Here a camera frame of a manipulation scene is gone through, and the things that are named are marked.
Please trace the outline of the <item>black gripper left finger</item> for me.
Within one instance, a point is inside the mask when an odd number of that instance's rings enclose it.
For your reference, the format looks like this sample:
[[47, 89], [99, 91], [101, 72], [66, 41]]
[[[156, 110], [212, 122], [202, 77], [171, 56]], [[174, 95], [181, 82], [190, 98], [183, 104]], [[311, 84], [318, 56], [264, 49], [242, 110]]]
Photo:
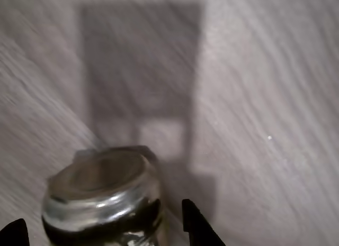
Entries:
[[3, 246], [29, 246], [28, 228], [25, 220], [17, 219], [2, 228], [0, 240]]

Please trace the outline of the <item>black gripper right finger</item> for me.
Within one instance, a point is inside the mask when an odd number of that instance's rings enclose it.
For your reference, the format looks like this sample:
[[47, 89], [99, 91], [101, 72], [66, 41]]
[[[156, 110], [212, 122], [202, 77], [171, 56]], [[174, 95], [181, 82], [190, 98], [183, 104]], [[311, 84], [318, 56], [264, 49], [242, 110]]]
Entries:
[[189, 235], [190, 246], [225, 246], [195, 203], [182, 200], [183, 231]]

